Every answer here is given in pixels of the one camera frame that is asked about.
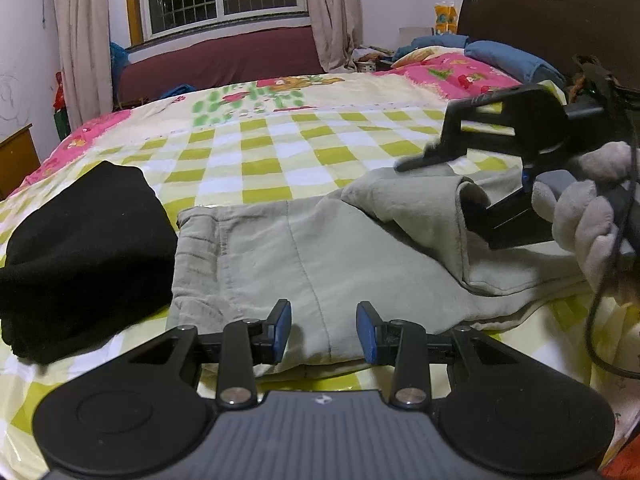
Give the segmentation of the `grey gloved right hand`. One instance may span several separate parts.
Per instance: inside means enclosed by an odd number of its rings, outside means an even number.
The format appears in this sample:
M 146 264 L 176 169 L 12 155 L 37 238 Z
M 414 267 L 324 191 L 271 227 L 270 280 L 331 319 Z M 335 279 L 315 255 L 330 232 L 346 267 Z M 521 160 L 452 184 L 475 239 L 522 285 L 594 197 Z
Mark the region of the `grey gloved right hand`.
M 599 184 L 626 186 L 631 176 L 631 148 L 623 142 L 608 142 L 579 157 L 586 174 L 560 195 L 541 180 L 534 183 L 532 205 L 539 217 L 552 224 L 553 239 L 571 252 L 592 289 L 600 285 L 606 260 L 611 255 L 618 227 L 614 209 L 597 191 Z

